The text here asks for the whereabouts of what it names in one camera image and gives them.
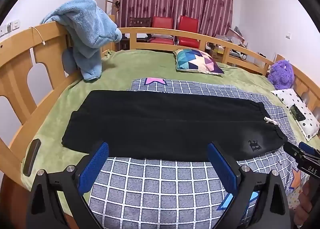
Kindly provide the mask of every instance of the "folded black pants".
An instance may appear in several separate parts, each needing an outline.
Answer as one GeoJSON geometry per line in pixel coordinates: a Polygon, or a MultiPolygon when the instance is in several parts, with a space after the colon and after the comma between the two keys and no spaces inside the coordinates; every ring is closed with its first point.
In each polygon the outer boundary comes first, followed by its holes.
{"type": "Polygon", "coordinates": [[[71,114],[62,144],[89,153],[97,141],[111,157],[208,161],[207,144],[219,143],[236,160],[278,149],[287,141],[263,103],[148,91],[94,90],[71,114]]]}

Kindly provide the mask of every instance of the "human hand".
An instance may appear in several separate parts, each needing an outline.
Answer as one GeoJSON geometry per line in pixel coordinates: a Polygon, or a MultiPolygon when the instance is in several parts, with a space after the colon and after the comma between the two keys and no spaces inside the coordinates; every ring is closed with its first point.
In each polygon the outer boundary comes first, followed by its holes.
{"type": "Polygon", "coordinates": [[[309,212],[312,209],[310,199],[308,197],[310,191],[309,180],[303,185],[302,192],[300,193],[298,199],[300,205],[294,211],[293,221],[296,225],[302,225],[309,217],[309,212]]]}

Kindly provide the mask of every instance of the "purple stuffed toy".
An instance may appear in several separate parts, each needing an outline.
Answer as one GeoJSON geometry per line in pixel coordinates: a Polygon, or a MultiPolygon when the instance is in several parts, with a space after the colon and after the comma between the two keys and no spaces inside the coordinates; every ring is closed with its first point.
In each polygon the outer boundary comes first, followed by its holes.
{"type": "Polygon", "coordinates": [[[280,60],[270,68],[268,80],[276,90],[289,89],[294,82],[292,65],[287,60],[280,60]]]}

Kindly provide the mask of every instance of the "plaid bedsheet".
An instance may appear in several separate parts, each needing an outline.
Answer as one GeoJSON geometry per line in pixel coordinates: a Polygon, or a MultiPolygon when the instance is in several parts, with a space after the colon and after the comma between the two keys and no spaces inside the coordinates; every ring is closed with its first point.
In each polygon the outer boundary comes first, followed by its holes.
{"type": "MultiPolygon", "coordinates": [[[[158,78],[134,80],[132,91],[201,94],[262,102],[289,142],[297,144],[285,111],[266,96],[216,85],[158,78]]],[[[300,184],[301,172],[282,148],[239,161],[253,171],[279,171],[286,194],[300,184]]],[[[253,193],[247,216],[253,211],[253,193]]],[[[232,199],[209,162],[109,158],[95,181],[89,206],[105,228],[212,228],[232,199]]]]}

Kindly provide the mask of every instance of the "wooden bed rail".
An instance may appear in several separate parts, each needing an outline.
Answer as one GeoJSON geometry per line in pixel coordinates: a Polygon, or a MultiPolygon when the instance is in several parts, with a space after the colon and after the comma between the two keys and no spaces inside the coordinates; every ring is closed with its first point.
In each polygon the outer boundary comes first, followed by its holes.
{"type": "Polygon", "coordinates": [[[205,36],[198,33],[191,33],[181,30],[175,30],[175,29],[163,29],[163,28],[153,28],[153,27],[122,27],[119,28],[123,34],[129,33],[130,34],[130,49],[153,49],[153,50],[166,50],[166,51],[175,51],[177,49],[184,49],[189,48],[185,46],[176,46],[176,45],[168,45],[168,44],[155,44],[155,43],[139,43],[137,42],[137,33],[147,33],[147,34],[164,34],[164,35],[171,35],[171,36],[180,36],[180,37],[187,37],[187,38],[193,38],[200,41],[199,50],[204,51],[205,45],[207,42],[211,42],[214,44],[218,44],[221,46],[226,47],[224,49],[222,62],[223,63],[233,63],[251,70],[254,70],[258,73],[261,73],[262,75],[266,75],[269,65],[272,65],[273,62],[253,51],[250,51],[246,48],[243,48],[241,46],[235,45],[233,43],[210,37],[205,36]],[[229,55],[229,52],[231,49],[234,49],[236,51],[242,52],[244,54],[247,54],[249,56],[252,56],[262,62],[265,62],[265,65],[263,67],[259,67],[257,65],[251,64],[249,62],[243,61],[241,59],[232,57],[229,55]]]}
{"type": "Polygon", "coordinates": [[[0,96],[8,99],[21,123],[9,147],[0,139],[0,170],[20,185],[21,162],[29,143],[60,94],[80,77],[78,72],[65,76],[61,59],[67,47],[65,27],[51,22],[35,28],[39,33],[29,28],[0,43],[0,96]],[[36,63],[45,65],[52,86],[52,91],[39,105],[36,105],[27,84],[33,66],[31,48],[36,63]]]}
{"type": "MultiPolygon", "coordinates": [[[[276,55],[276,62],[283,59],[283,56],[276,55]]],[[[295,76],[293,89],[300,95],[304,103],[320,122],[320,88],[297,67],[292,65],[292,68],[295,76]]]]}

